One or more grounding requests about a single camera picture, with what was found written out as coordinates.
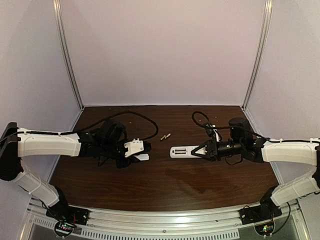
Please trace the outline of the white remote control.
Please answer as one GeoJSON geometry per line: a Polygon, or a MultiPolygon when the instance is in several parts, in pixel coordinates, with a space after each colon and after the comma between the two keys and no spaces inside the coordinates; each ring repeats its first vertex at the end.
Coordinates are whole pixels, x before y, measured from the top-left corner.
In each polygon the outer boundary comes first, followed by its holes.
{"type": "Polygon", "coordinates": [[[191,155],[192,150],[198,145],[191,146],[173,146],[170,148],[169,156],[172,159],[199,159],[191,155]]]}

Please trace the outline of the white battery cover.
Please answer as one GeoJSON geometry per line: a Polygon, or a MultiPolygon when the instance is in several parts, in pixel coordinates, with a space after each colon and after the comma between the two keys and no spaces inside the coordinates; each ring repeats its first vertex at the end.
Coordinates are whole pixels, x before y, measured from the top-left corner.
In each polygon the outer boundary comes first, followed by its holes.
{"type": "Polygon", "coordinates": [[[150,159],[150,156],[147,153],[137,154],[134,155],[134,157],[139,161],[148,161],[150,159]]]}

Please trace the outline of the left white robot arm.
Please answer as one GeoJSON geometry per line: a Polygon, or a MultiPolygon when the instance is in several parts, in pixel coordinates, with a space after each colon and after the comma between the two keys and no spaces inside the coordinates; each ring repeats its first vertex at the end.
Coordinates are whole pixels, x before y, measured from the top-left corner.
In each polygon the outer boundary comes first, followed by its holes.
{"type": "Polygon", "coordinates": [[[40,199],[48,212],[63,220],[72,215],[72,208],[62,190],[42,181],[22,164],[28,156],[60,155],[82,158],[113,159],[118,168],[142,160],[148,149],[142,139],[128,139],[123,124],[105,120],[101,127],[66,132],[35,131],[19,128],[10,122],[0,139],[0,178],[16,182],[30,195],[40,199]]]}

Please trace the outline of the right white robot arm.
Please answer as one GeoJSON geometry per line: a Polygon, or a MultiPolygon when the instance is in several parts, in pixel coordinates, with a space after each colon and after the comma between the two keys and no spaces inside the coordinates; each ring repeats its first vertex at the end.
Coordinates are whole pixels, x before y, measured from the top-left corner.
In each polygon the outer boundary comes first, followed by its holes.
{"type": "Polygon", "coordinates": [[[217,141],[219,128],[207,123],[202,128],[210,140],[190,151],[193,157],[209,161],[240,155],[254,163],[287,162],[314,166],[316,169],[278,186],[274,186],[261,198],[261,211],[266,214],[294,199],[320,192],[320,141],[318,139],[271,139],[251,130],[247,119],[236,117],[228,122],[230,139],[217,141]]]}

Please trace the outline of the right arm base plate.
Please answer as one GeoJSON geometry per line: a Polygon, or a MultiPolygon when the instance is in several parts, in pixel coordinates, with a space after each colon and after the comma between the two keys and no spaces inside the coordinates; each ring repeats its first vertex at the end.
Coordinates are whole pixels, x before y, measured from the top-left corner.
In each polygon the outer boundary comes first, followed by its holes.
{"type": "Polygon", "coordinates": [[[263,203],[257,206],[244,206],[239,211],[242,225],[258,223],[262,221],[272,220],[282,215],[279,207],[263,203]]]}

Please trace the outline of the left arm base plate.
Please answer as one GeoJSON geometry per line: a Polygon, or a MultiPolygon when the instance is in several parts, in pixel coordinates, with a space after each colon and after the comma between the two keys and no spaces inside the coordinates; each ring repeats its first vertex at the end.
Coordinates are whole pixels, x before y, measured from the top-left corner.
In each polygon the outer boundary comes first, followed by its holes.
{"type": "Polygon", "coordinates": [[[89,219],[89,213],[88,209],[68,206],[66,211],[47,207],[45,215],[60,222],[85,226],[89,219]]]}

